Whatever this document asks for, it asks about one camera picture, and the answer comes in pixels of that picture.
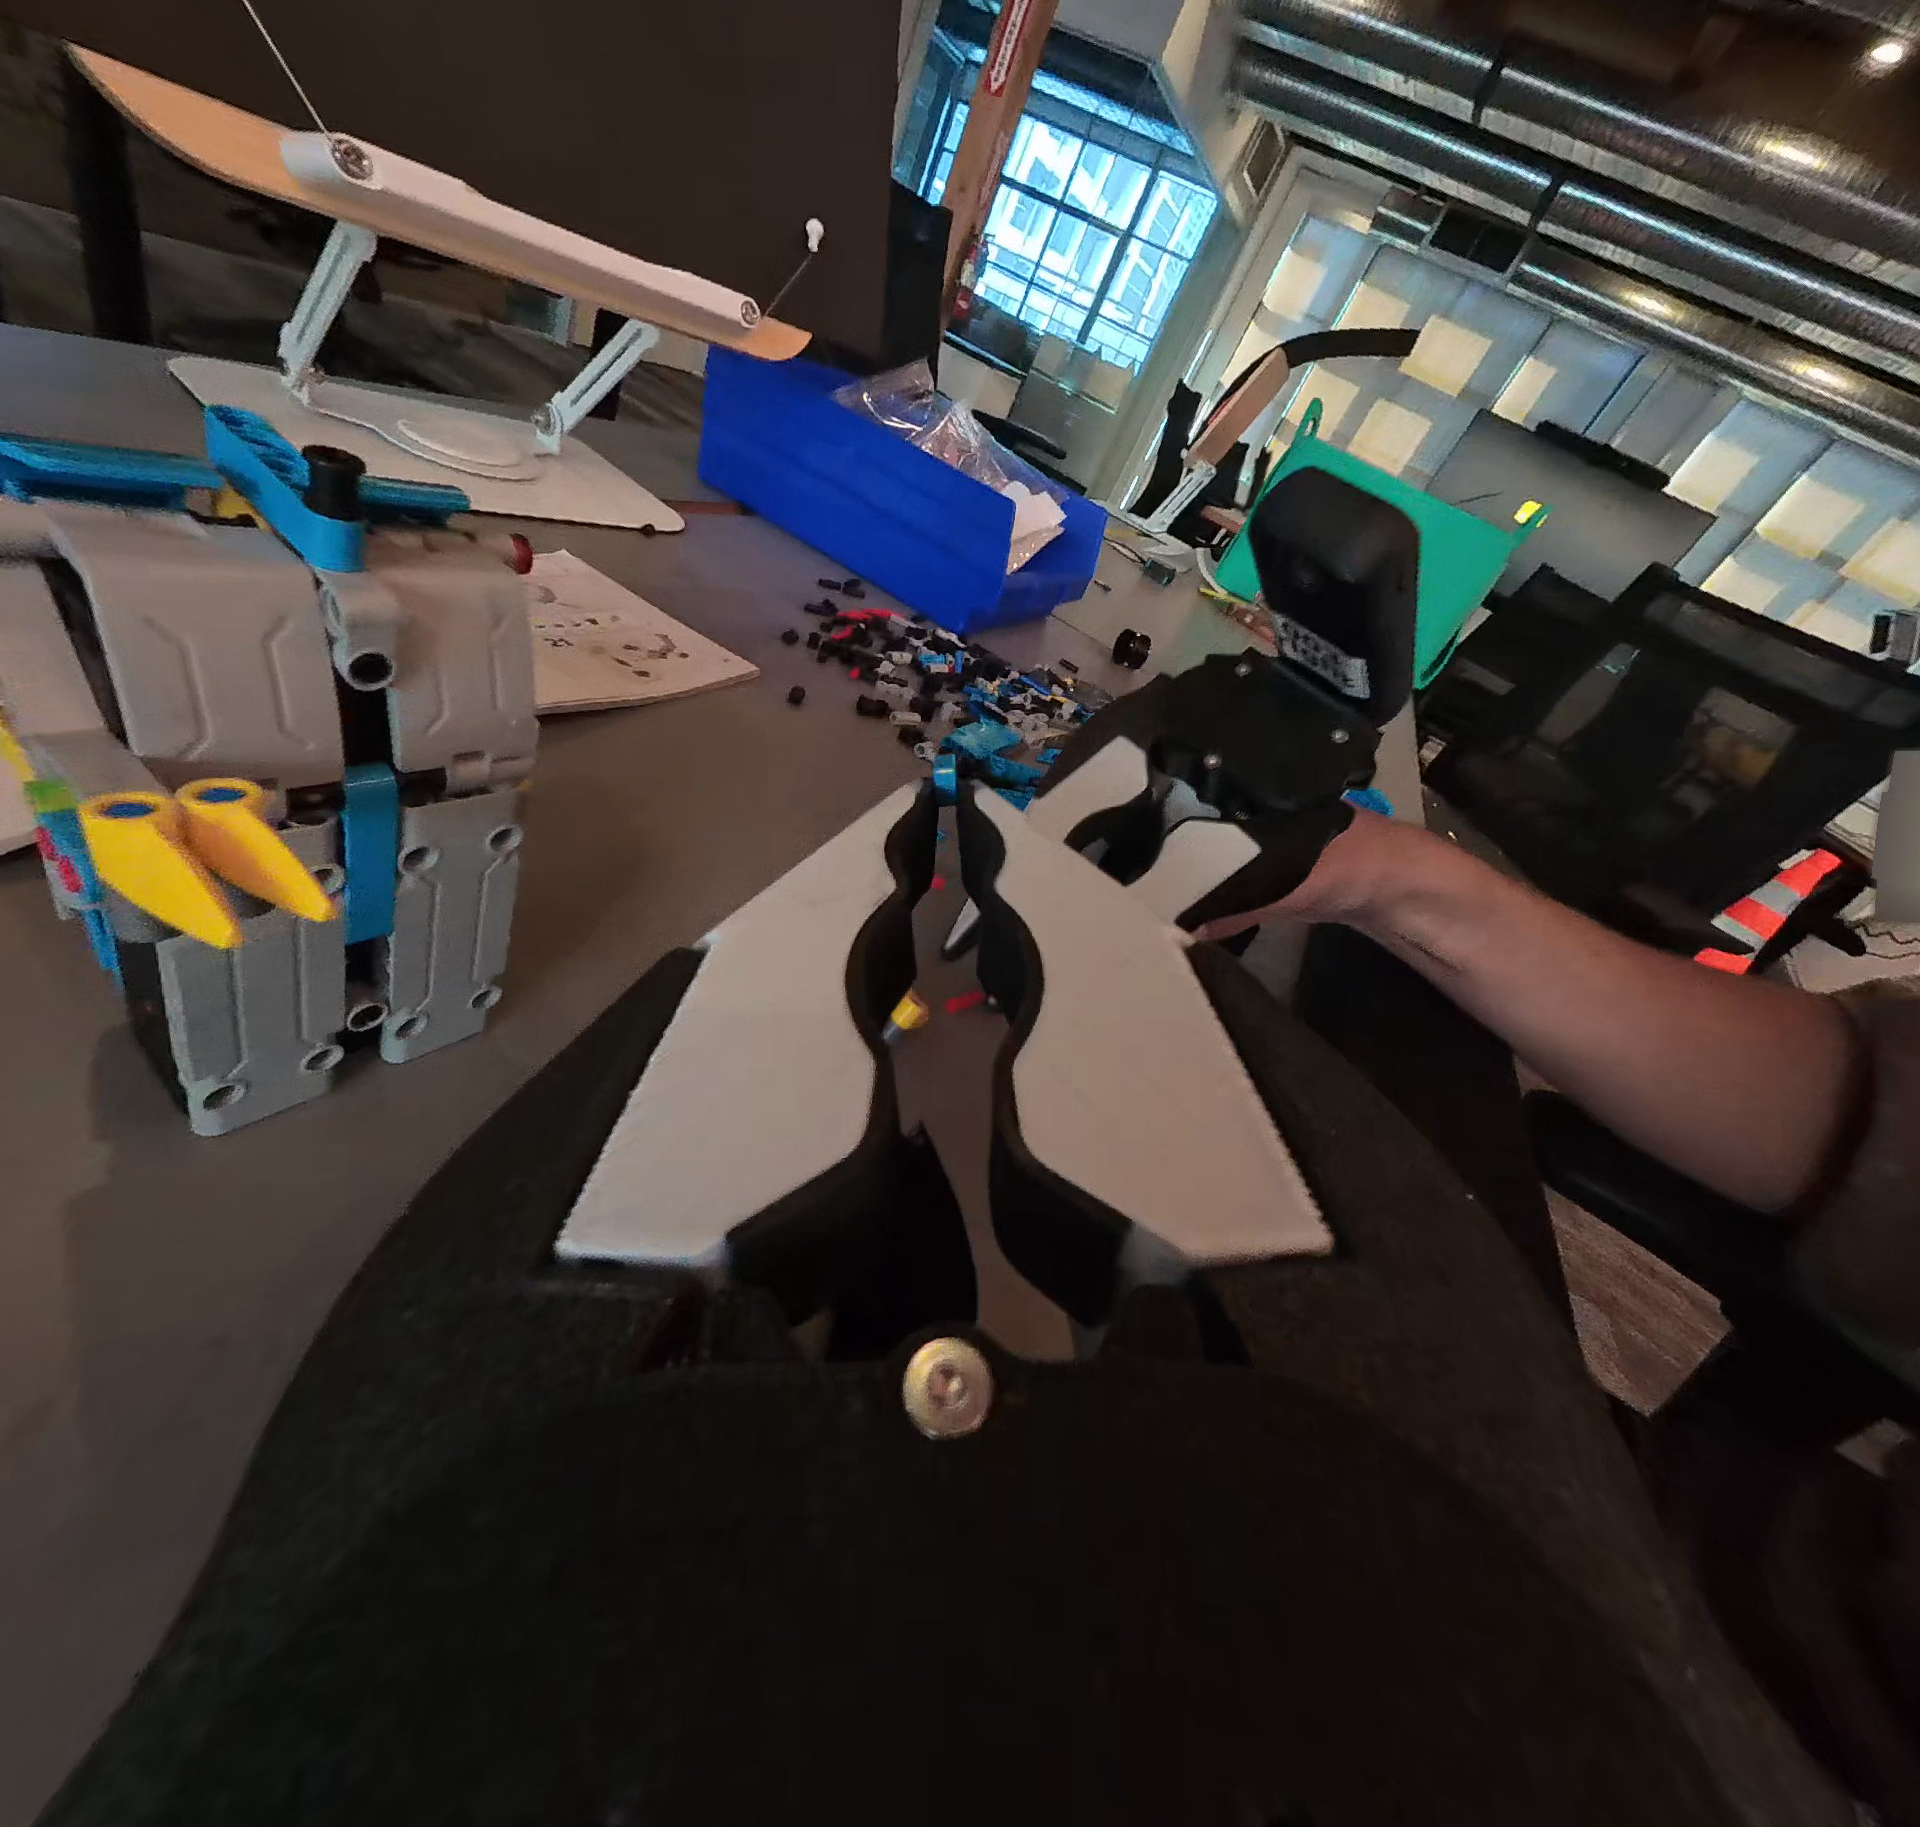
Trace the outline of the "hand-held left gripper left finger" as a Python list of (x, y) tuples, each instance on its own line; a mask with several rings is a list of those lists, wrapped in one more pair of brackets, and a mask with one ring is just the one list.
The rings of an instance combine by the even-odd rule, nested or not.
[(940, 803), (898, 789), (694, 948), (556, 1238), (564, 1265), (803, 1268), (900, 1132), (888, 1026), (917, 980)]

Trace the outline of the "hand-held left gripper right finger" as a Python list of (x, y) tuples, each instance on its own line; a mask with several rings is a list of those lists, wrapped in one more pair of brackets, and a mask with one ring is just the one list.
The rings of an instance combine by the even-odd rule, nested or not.
[(961, 844), (1012, 1157), (1170, 1265), (1333, 1255), (1187, 936), (997, 794), (966, 792)]

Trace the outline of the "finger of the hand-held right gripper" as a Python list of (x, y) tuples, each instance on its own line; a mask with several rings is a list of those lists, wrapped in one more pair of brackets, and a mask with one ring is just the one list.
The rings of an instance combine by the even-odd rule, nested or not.
[(1191, 930), (1190, 914), (1259, 862), (1261, 844), (1240, 825), (1191, 816), (1163, 832), (1154, 863), (1123, 889), (1154, 921)]
[(1154, 816), (1156, 783), (1146, 753), (1130, 737), (1113, 737), (1078, 753), (1048, 775), (1029, 806), (1029, 829), (1068, 849), (1109, 847), (1142, 816)]

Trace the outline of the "grey blue brick robot model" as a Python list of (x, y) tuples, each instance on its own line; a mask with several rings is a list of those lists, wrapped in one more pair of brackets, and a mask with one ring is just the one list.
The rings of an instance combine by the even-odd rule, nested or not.
[(296, 447), (5, 438), (5, 767), (200, 1136), (481, 1034), (539, 749), (524, 535)]

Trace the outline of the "teal tote bag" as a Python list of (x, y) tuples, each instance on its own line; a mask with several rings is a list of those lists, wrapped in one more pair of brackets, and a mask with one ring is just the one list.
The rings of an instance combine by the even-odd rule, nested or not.
[(1492, 594), (1517, 549), (1531, 542), (1546, 519), (1546, 510), (1531, 519), (1517, 519), (1510, 525), (1478, 519), (1321, 440), (1322, 413), (1322, 400), (1318, 397), (1311, 398), (1293, 443), (1261, 487), (1256, 506), (1263, 506), (1266, 496), (1290, 477), (1318, 469), (1389, 503), (1410, 520), (1419, 537), (1419, 595), (1410, 683), (1414, 691), (1424, 691), (1453, 658), (1473, 615)]

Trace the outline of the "pile of small brick pieces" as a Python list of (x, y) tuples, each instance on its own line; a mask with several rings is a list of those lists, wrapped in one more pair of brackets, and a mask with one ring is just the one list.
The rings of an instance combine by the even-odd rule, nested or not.
[(1019, 810), (1060, 767), (1070, 737), (1113, 703), (1068, 661), (1021, 665), (929, 615), (877, 607), (854, 578), (823, 581), (802, 615), (781, 645), (836, 671), (862, 721), (886, 725), (929, 771)]

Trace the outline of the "grey monitor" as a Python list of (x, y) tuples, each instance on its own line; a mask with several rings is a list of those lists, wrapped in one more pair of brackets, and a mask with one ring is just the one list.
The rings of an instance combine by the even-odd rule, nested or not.
[(1546, 422), (1478, 412), (1428, 496), (1503, 531), (1523, 531), (1494, 592), (1510, 598), (1549, 570), (1596, 601), (1616, 601), (1651, 565), (1675, 570), (1712, 514), (1668, 496), (1661, 472)]

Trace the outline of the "blue plastic bin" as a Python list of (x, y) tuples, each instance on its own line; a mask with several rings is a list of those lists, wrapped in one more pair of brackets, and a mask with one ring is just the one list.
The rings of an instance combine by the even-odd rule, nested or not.
[(848, 383), (803, 359), (709, 347), (701, 480), (958, 634), (1038, 622), (1086, 594), (1101, 508), (1060, 496), (1064, 531), (1016, 572), (1014, 502), (842, 405)]

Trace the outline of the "clear plastic bags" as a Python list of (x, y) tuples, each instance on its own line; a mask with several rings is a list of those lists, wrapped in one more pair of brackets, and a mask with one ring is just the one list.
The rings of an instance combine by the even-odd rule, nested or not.
[(877, 422), (922, 455), (1012, 503), (1006, 572), (1021, 575), (1065, 530), (1068, 496), (1006, 447), (981, 416), (947, 397), (925, 359), (831, 391), (831, 400)]

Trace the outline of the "instruction booklet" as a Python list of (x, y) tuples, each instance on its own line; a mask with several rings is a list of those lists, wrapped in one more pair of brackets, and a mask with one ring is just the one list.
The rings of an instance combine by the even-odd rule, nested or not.
[(571, 553), (535, 556), (516, 586), (534, 642), (540, 721), (666, 706), (758, 678), (743, 656)]

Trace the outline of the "person's brown clothing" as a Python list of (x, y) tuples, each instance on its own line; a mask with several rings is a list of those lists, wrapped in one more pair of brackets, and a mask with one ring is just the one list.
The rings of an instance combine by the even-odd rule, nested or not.
[[(1837, 997), (1864, 1061), (1850, 1147), (1787, 1224), (1839, 1328), (1915, 1375), (1915, 980)], [(1870, 1471), (1806, 1378), (1714, 1375), (1637, 1433), (1653, 1506), (1714, 1620), (1806, 1753), (1873, 1823), (1919, 1820), (1915, 1432)]]

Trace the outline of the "white folding stand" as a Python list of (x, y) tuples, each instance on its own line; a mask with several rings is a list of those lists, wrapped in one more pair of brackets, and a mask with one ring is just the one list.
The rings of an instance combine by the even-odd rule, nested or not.
[[(356, 136), (286, 128), (98, 51), (69, 58), (123, 119), (197, 172), (330, 223), (301, 300), (277, 334), (277, 374), (211, 359), (170, 371), (213, 412), (241, 408), (290, 441), (368, 446), (374, 472), (424, 476), (485, 514), (676, 534), (682, 519), (613, 469), (577, 428), (670, 332), (689, 344), (781, 364), (805, 330), (753, 298), (539, 220)], [(325, 337), (382, 242), (407, 242), (495, 278), (620, 315), (616, 338), (525, 419), (431, 402), (329, 379)]]

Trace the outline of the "black board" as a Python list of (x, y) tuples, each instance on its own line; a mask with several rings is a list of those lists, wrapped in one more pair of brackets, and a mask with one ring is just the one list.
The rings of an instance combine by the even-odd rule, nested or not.
[(5, 0), (5, 15), (279, 124), (322, 119), (879, 352), (903, 0)]

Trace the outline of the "silver ventilation duct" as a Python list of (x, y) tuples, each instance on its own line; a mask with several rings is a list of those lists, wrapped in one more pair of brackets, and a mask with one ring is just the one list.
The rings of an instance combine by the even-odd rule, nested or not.
[(1218, 0), (1289, 136), (1915, 395), (1915, 23), (1791, 0)]

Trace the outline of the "wooden post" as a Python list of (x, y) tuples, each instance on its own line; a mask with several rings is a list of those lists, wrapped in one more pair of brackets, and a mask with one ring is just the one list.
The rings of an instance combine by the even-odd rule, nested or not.
[(944, 198), (950, 214), (938, 315), (944, 332), (973, 298), (970, 259), (984, 242), (1006, 156), (1058, 7), (1060, 0), (1000, 0), (991, 31)]

